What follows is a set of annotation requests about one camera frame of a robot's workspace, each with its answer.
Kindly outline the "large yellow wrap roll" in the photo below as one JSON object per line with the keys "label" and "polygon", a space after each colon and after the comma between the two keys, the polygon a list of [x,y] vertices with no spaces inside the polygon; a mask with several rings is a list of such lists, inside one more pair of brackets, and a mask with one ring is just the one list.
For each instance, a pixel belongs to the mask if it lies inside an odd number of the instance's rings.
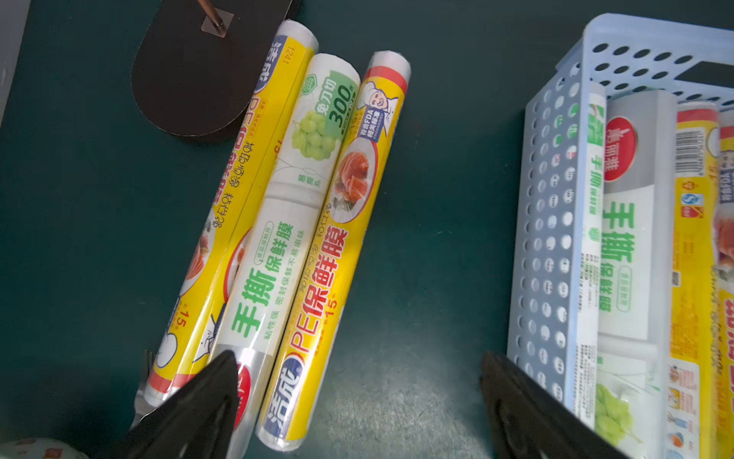
{"label": "large yellow wrap roll", "polygon": [[294,20],[281,23],[155,355],[145,388],[145,400],[153,407],[208,363],[298,87],[317,50],[317,38],[306,26]]}

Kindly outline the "thin yellow wrap roll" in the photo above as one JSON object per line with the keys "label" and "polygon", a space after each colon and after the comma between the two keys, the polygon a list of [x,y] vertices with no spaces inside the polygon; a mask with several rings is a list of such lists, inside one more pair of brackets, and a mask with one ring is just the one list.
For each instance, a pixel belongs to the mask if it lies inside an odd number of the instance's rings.
{"label": "thin yellow wrap roll", "polygon": [[720,114],[719,200],[714,218],[718,256],[716,456],[733,456],[733,111]]}

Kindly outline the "white green wrap roll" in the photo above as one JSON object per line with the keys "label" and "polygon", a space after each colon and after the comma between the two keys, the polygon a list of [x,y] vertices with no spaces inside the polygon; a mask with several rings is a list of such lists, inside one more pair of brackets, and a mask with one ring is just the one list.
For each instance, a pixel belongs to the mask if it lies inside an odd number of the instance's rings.
{"label": "white green wrap roll", "polygon": [[608,104],[596,433],[629,458],[663,457],[676,105],[663,90]]}

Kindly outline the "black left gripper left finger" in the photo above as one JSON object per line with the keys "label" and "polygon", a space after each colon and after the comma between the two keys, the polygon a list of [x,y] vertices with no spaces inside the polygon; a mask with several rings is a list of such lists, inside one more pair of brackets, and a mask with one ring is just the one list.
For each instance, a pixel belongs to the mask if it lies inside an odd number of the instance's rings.
{"label": "black left gripper left finger", "polygon": [[225,458],[239,398],[234,354],[219,355],[102,458]]}

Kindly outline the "yellow red wrap roll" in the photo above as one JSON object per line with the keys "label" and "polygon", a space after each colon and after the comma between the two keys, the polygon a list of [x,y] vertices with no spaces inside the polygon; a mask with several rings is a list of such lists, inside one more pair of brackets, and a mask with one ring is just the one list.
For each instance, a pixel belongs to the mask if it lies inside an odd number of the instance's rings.
{"label": "yellow red wrap roll", "polygon": [[715,324],[718,287],[713,217],[718,203],[719,112],[714,103],[678,107],[675,223],[665,453],[715,453]]}

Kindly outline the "white translucent wrap roll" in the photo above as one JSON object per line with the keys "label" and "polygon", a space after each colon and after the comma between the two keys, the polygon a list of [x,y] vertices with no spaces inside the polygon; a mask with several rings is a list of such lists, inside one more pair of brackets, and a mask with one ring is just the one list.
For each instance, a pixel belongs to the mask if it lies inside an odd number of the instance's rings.
{"label": "white translucent wrap roll", "polygon": [[582,245],[579,274],[575,414],[588,428],[596,415],[598,376],[598,317],[601,270],[604,145],[607,97],[602,85],[592,82],[588,105]]}

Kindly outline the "yellow PE wrap roll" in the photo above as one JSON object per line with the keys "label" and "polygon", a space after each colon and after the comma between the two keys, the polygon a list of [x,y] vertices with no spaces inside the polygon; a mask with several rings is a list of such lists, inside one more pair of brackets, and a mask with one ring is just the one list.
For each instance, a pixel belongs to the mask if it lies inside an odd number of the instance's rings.
{"label": "yellow PE wrap roll", "polygon": [[256,424],[274,451],[308,435],[411,75],[394,51],[368,64]]}

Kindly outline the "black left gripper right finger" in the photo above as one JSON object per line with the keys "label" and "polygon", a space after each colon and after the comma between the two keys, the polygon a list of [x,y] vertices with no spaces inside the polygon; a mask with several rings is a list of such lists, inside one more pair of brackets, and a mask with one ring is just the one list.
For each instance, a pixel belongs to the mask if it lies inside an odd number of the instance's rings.
{"label": "black left gripper right finger", "polygon": [[487,351],[480,386],[498,458],[622,458],[507,357]]}

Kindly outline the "silver green grape wrap roll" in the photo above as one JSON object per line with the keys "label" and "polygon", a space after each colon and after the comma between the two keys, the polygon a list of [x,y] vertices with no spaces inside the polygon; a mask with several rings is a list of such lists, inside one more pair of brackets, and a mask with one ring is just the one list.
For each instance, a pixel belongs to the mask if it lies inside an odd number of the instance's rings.
{"label": "silver green grape wrap roll", "polygon": [[310,61],[214,344],[237,367],[227,457],[245,455],[361,78],[336,55]]}

